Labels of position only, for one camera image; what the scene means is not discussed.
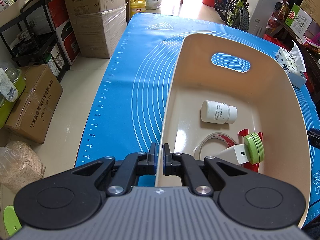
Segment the bicycle pedal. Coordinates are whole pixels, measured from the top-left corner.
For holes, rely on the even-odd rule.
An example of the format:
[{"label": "bicycle pedal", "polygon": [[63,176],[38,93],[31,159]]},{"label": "bicycle pedal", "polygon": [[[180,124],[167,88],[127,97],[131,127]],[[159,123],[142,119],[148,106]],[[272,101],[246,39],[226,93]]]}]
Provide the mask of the bicycle pedal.
[{"label": "bicycle pedal", "polygon": [[221,11],[221,12],[223,12],[223,11],[226,10],[226,7],[225,7],[225,5],[224,5],[223,3],[217,2],[217,3],[215,3],[215,5],[214,5],[214,9],[215,9],[216,11]]}]

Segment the basket handle hole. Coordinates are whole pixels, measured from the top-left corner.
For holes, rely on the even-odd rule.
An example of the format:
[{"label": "basket handle hole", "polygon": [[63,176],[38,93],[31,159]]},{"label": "basket handle hole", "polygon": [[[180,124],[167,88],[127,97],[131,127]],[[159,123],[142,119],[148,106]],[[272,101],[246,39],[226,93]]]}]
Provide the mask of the basket handle hole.
[{"label": "basket handle hole", "polygon": [[211,62],[217,66],[231,68],[239,72],[246,72],[250,69],[249,61],[222,52],[213,54]]}]

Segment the green box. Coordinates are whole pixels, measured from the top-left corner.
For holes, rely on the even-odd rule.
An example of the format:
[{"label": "green box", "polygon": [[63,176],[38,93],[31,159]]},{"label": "green box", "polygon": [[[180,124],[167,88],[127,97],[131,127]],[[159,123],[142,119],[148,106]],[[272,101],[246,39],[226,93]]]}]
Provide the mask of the green box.
[{"label": "green box", "polygon": [[294,4],[285,23],[290,27],[290,29],[297,35],[301,40],[304,33],[308,29],[312,22],[312,18],[304,10],[302,10],[298,5]]}]

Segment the cardboard box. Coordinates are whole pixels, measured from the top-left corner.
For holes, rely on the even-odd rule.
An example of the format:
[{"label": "cardboard box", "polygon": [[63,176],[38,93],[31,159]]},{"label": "cardboard box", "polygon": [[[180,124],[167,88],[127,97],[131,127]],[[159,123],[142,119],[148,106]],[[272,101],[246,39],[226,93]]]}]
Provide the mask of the cardboard box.
[{"label": "cardboard box", "polygon": [[48,65],[20,69],[26,88],[4,127],[36,143],[43,143],[63,89]]},{"label": "cardboard box", "polygon": [[301,39],[312,22],[312,18],[298,5],[294,4],[285,23]]},{"label": "cardboard box", "polygon": [[84,57],[110,58],[126,28],[125,0],[65,0]]},{"label": "cardboard box", "polygon": [[320,24],[320,0],[303,0],[300,8]]},{"label": "cardboard box", "polygon": [[69,64],[73,64],[80,54],[80,48],[70,20],[61,24],[56,33]]},{"label": "cardboard box", "polygon": [[53,56],[49,53],[45,55],[44,58],[52,73],[57,77],[60,74],[60,70],[58,69],[57,64],[54,62]]}]

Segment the ruler numbers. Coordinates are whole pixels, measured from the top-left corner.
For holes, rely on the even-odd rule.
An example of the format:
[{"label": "ruler numbers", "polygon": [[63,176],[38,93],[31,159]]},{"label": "ruler numbers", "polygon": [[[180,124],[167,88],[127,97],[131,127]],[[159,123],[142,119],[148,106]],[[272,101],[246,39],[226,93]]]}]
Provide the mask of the ruler numbers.
[{"label": "ruler numbers", "polygon": [[104,74],[104,80],[101,82],[100,87],[98,89],[96,98],[98,99],[98,103],[93,103],[92,110],[93,110],[93,116],[90,116],[90,118],[87,121],[87,125],[89,127],[89,132],[86,134],[87,140],[84,140],[83,143],[85,143],[85,150],[83,152],[83,161],[82,163],[88,163],[92,161],[90,158],[90,152],[93,150],[94,147],[99,143],[99,128],[100,124],[102,125],[102,122],[104,121],[104,107],[107,104],[107,97],[110,93],[110,84],[112,83],[112,79],[116,75],[116,71],[120,67],[120,61],[123,58],[124,50],[126,48],[127,42],[130,37],[130,33],[133,29],[133,25],[131,25],[131,28],[127,28],[126,32],[123,34],[121,40],[119,41],[119,44],[117,46],[118,51],[114,52],[111,60],[109,62],[109,65],[106,69],[106,72]]}]

